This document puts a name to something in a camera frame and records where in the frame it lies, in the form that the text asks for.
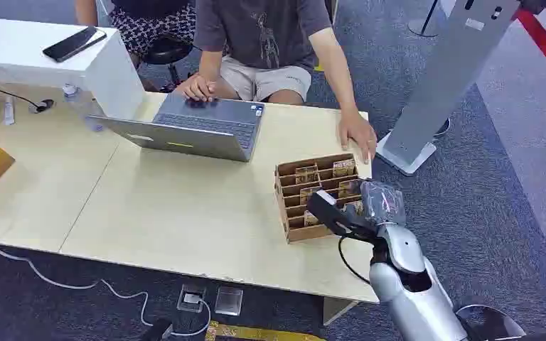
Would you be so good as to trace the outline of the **person's right hand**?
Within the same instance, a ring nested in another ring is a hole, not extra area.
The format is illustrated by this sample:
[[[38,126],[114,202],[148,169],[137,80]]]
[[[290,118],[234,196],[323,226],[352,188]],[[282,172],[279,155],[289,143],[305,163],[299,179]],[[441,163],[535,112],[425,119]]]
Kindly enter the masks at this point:
[[[215,81],[196,73],[178,85],[173,93],[197,102],[212,102],[215,99],[215,86]]]

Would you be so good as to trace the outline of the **person's left hand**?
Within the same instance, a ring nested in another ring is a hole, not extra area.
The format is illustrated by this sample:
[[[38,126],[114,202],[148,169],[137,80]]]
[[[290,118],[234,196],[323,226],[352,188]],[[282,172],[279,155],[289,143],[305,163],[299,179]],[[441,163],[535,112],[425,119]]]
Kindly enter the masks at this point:
[[[352,140],[360,149],[363,162],[368,164],[376,154],[378,138],[370,122],[360,115],[357,109],[342,109],[338,123],[341,148],[348,150]]]

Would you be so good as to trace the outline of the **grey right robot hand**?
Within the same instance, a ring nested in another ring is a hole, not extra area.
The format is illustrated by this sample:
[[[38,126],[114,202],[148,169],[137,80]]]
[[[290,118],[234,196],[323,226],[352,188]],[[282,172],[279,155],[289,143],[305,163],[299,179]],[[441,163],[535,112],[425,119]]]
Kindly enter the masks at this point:
[[[403,193],[391,185],[373,179],[357,179],[350,191],[360,196],[361,210],[352,203],[338,204],[324,190],[307,201],[306,209],[340,237],[372,243],[381,238],[386,224],[406,224]]]

